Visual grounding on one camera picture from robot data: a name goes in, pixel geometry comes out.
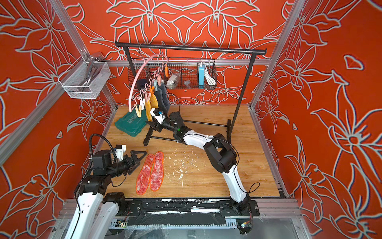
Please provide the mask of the dark grey insole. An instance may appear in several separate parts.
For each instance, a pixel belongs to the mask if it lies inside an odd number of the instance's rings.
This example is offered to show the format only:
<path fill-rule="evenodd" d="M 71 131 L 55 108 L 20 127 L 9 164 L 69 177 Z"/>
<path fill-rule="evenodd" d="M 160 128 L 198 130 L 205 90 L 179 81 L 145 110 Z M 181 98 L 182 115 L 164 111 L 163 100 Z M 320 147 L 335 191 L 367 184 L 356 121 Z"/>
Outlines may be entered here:
<path fill-rule="evenodd" d="M 167 115 L 168 112 L 166 112 L 165 107 L 163 105 L 162 91 L 160 89 L 160 86 L 157 87 L 157 91 L 155 91 L 155 96 L 159 103 L 159 109 L 163 111 L 165 115 Z"/>
<path fill-rule="evenodd" d="M 166 112 L 168 112 L 169 109 L 170 109 L 170 102 L 169 102 L 169 100 L 167 98 L 167 93 L 168 92 L 166 90 L 166 85 L 164 83 L 162 83 L 161 86 L 160 86 L 160 89 L 162 91 L 163 105 L 165 107 Z"/>

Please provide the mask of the yellow insole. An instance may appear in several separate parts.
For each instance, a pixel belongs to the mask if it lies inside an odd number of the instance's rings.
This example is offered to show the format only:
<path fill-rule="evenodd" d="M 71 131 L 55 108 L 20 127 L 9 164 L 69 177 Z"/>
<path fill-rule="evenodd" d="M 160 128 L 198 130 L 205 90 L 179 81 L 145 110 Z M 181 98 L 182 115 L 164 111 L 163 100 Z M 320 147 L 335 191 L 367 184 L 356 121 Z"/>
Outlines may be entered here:
<path fill-rule="evenodd" d="M 153 121 L 152 115 L 151 115 L 151 104 L 150 100 L 145 100 L 145 110 L 146 110 L 146 117 L 148 121 Z"/>
<path fill-rule="evenodd" d="M 151 108 L 154 108 L 154 109 L 158 109 L 159 108 L 159 103 L 158 103 L 158 100 L 155 96 L 155 93 L 151 93 L 151 96 L 150 96 L 150 106 Z"/>

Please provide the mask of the red patterned insole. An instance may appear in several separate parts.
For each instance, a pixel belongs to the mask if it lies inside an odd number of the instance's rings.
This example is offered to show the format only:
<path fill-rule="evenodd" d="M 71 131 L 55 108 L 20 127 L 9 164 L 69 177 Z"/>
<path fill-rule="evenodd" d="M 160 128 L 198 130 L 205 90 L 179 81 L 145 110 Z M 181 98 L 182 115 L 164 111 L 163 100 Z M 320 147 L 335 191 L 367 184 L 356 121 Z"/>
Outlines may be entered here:
<path fill-rule="evenodd" d="M 154 154 L 148 154 L 136 180 L 136 193 L 144 195 L 150 184 L 151 169 L 155 160 Z"/>

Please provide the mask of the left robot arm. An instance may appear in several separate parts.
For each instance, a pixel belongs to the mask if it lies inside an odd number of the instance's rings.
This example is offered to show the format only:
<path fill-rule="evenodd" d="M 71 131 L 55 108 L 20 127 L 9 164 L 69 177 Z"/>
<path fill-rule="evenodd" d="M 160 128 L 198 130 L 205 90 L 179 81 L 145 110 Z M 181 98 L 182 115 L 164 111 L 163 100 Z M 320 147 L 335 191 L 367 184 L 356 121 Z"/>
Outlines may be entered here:
<path fill-rule="evenodd" d="M 70 222 L 65 238 L 67 239 L 103 239 L 117 215 L 127 212 L 127 204 L 123 192 L 107 192 L 112 179 L 121 175 L 131 175 L 147 155 L 146 151 L 132 150 L 125 154 L 125 145 L 112 146 L 107 138 L 99 137 L 109 149 L 93 151 L 90 146 L 90 163 L 75 189 L 74 196 L 77 207 Z"/>

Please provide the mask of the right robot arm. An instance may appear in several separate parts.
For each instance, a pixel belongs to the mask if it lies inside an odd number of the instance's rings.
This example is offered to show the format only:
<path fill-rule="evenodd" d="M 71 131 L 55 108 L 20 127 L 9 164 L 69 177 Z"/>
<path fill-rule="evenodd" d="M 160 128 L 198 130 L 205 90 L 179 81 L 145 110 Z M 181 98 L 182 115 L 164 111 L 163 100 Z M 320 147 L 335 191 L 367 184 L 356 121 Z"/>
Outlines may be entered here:
<path fill-rule="evenodd" d="M 197 133 L 184 124 L 180 112 L 172 112 L 167 117 L 159 109 L 150 112 L 152 121 L 149 125 L 157 132 L 166 129 L 173 133 L 174 141 L 203 149 L 213 166 L 225 179 L 230 193 L 232 208 L 239 214 L 250 206 L 250 193 L 241 182 L 237 166 L 238 153 L 232 144 L 222 135 L 205 135 Z"/>

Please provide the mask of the pink clip hanger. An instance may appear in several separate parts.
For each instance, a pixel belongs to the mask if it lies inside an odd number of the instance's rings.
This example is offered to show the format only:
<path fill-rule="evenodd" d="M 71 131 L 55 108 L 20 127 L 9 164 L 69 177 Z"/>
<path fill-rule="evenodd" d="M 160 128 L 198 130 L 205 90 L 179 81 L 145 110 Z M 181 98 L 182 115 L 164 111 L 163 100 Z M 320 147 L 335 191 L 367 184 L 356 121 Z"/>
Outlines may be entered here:
<path fill-rule="evenodd" d="M 160 60 L 159 66 L 156 70 L 154 70 L 154 72 L 149 73 L 149 78 L 146 79 L 146 82 L 143 85 L 143 87 L 136 86 L 141 72 L 154 58 L 162 58 L 162 60 Z M 151 95 L 153 95 L 153 93 L 151 93 L 152 87 L 161 84 L 161 80 L 158 80 L 158 78 L 161 77 L 161 71 L 164 70 L 168 62 L 169 58 L 165 54 L 159 53 L 146 58 L 141 64 L 131 84 L 131 89 L 128 97 L 128 109 L 130 113 L 136 111 L 136 115 L 138 117 L 141 117 L 141 113 L 145 109 L 146 102 L 148 102 L 151 98 Z"/>

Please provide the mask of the green tool case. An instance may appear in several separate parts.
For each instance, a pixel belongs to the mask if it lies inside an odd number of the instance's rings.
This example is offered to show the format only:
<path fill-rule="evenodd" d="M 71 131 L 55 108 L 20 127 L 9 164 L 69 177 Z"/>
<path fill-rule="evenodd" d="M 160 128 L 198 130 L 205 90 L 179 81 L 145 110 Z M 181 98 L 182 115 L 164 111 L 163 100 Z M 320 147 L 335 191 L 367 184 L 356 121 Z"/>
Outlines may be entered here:
<path fill-rule="evenodd" d="M 114 125 L 120 131 L 135 137 L 141 133 L 142 129 L 146 126 L 147 121 L 148 119 L 146 117 L 145 110 L 143 111 L 143 115 L 141 117 L 138 117 L 136 111 L 133 111 L 132 113 L 127 113 L 123 117 L 119 118 Z"/>

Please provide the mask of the blue box in basket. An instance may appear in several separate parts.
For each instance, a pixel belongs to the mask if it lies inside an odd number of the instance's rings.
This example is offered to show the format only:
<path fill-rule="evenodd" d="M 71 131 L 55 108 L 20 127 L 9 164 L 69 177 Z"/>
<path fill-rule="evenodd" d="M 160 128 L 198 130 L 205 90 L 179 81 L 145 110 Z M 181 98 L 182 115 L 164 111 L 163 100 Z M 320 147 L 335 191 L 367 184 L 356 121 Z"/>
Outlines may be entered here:
<path fill-rule="evenodd" d="M 198 65 L 198 87 L 203 89 L 205 85 L 205 65 L 201 62 Z"/>

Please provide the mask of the white mesh basket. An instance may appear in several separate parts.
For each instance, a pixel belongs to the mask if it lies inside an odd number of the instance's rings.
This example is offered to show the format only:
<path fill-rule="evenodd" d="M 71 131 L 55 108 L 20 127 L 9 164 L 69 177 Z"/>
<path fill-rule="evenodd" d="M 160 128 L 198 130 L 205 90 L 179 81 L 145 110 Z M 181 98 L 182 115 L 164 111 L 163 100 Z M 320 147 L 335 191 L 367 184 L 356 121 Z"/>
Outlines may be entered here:
<path fill-rule="evenodd" d="M 72 99 L 96 99 L 111 75 L 101 52 L 77 63 L 59 83 Z"/>

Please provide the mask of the black garment rack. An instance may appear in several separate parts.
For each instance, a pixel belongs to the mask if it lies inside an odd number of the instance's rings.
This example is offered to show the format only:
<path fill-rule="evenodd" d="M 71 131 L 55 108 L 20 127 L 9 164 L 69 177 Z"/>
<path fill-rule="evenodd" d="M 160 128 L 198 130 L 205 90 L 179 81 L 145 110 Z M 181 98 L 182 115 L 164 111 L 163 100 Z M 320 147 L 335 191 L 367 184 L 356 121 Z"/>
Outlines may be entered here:
<path fill-rule="evenodd" d="M 184 122 L 191 122 L 191 123 L 197 123 L 197 124 L 205 124 L 205 125 L 225 127 L 227 129 L 227 139 L 228 139 L 229 143 L 231 143 L 231 135 L 232 135 L 232 131 L 234 128 L 234 124 L 235 124 L 235 121 L 237 119 L 237 115 L 238 115 L 238 112 L 239 112 L 239 109 L 240 109 L 240 106 L 241 106 L 241 103 L 242 103 L 242 100 L 244 97 L 245 89 L 247 87 L 249 77 L 251 75 L 256 57 L 258 55 L 265 56 L 267 53 L 267 49 L 261 50 L 261 49 L 239 49 L 239 48 L 219 48 L 219 47 L 197 47 L 197 46 L 180 46 L 180 45 L 165 45 L 165 44 L 159 45 L 159 44 L 146 44 L 146 43 L 138 44 L 138 43 L 126 43 L 126 42 L 118 42 L 118 41 L 115 41 L 115 45 L 116 45 L 116 47 L 123 48 L 125 55 L 126 55 L 126 58 L 127 58 L 127 61 L 129 63 L 129 67 L 131 68 L 131 72 L 132 72 L 134 77 L 139 77 L 139 75 L 141 74 L 140 73 L 141 70 L 138 70 L 139 73 L 135 71 L 135 65 L 132 61 L 131 54 L 129 51 L 129 48 L 131 48 L 131 47 L 139 48 L 139 49 L 147 48 L 147 49 L 164 49 L 164 50 L 198 51 L 198 52 L 215 52 L 215 53 L 217 52 L 217 53 L 232 53 L 232 54 L 250 55 L 250 59 L 249 59 L 249 63 L 248 63 L 248 69 L 246 72 L 246 76 L 245 76 L 245 79 L 244 79 L 244 82 L 243 82 L 243 85 L 241 88 L 241 92 L 240 92 L 240 95 L 238 98 L 236 110 L 234 112 L 234 116 L 233 116 L 232 120 L 229 119 L 227 121 L 226 125 L 224 125 L 224 124 L 213 124 L 213 123 L 200 122 L 200 121 L 192 121 L 192 120 L 184 120 Z M 163 58 L 166 59 L 166 55 L 164 55 L 164 54 L 156 54 L 152 58 L 155 58 L 155 57 L 159 58 L 159 56 L 162 56 Z M 150 57 L 147 58 L 146 61 L 141 64 L 141 68 L 144 69 L 150 60 L 151 60 Z M 162 67 L 159 64 L 161 63 L 162 65 L 164 65 L 164 61 L 165 60 L 157 60 L 158 63 L 156 63 L 156 65 L 159 66 L 159 70 L 156 70 L 156 72 L 153 72 L 152 75 L 161 76 L 160 72 L 164 71 L 161 69 L 162 68 L 164 69 L 165 67 L 164 66 Z M 214 73 L 214 70 L 216 70 L 216 62 L 215 62 L 216 60 L 214 60 L 214 59 L 201 59 L 201 60 L 199 60 L 199 62 L 202 62 L 202 61 L 210 62 L 212 65 L 211 66 L 211 72 Z M 182 89 L 182 87 L 184 88 L 186 85 L 185 79 L 183 79 L 184 77 L 183 77 L 182 70 L 183 70 L 183 68 L 180 70 L 180 74 L 181 74 L 181 82 L 183 83 L 183 85 L 182 84 L 179 85 L 179 83 L 178 83 L 178 85 L 175 87 L 176 89 L 177 88 Z M 191 85 L 191 89 L 193 90 L 193 89 L 202 88 L 204 90 L 214 90 L 217 88 L 216 85 L 217 85 L 217 83 L 214 83 L 214 84 L 204 83 L 203 85 L 199 85 L 199 83 L 198 83 L 198 85 L 195 85 L 195 84 Z M 148 130 L 147 135 L 143 141 L 144 146 L 148 146 L 150 139 L 159 139 L 159 140 L 168 140 L 168 141 L 174 141 L 175 140 L 175 139 L 170 139 L 170 138 L 153 136 L 152 134 L 153 134 L 155 129 L 156 128 L 151 127 Z"/>

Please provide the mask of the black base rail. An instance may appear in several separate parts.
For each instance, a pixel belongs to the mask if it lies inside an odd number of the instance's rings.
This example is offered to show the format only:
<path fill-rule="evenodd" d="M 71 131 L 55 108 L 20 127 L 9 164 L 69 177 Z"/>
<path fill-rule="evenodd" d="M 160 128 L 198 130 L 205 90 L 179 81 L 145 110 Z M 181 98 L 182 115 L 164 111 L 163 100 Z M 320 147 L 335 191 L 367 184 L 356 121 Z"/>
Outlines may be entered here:
<path fill-rule="evenodd" d="M 110 229 L 237 228 L 260 215 L 255 200 L 240 213 L 229 198 L 137 198 L 126 200 L 127 211 L 116 216 Z"/>

